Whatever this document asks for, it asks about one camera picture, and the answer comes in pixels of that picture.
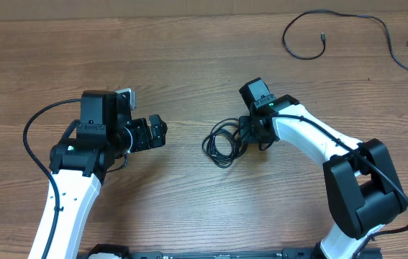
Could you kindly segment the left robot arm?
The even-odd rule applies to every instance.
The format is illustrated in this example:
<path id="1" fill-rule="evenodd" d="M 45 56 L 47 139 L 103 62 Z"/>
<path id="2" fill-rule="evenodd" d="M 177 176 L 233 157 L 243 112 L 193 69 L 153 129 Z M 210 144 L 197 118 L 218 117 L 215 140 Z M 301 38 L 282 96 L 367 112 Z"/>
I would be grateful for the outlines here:
<path id="1" fill-rule="evenodd" d="M 52 147 L 49 166 L 38 163 L 49 189 L 30 258 L 76 258 L 87 217 L 115 160 L 166 143 L 168 128 L 159 115 L 132 118 L 130 88 L 84 91 L 77 101 L 79 119 Z"/>

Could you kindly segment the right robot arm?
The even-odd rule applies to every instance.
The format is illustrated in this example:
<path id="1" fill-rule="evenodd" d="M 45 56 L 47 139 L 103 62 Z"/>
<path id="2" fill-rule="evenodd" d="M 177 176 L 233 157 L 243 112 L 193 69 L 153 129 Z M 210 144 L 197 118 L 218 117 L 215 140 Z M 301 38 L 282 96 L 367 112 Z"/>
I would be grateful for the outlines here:
<path id="1" fill-rule="evenodd" d="M 261 78 L 247 82 L 239 93 L 249 110 L 240 118 L 243 142 L 258 142 L 263 150 L 283 140 L 323 168 L 333 226 L 314 247 L 284 248 L 281 257 L 381 258 L 380 249 L 368 243 L 388 234 L 385 226 L 408 209 L 385 144 L 339 133 L 294 97 L 275 97 Z"/>

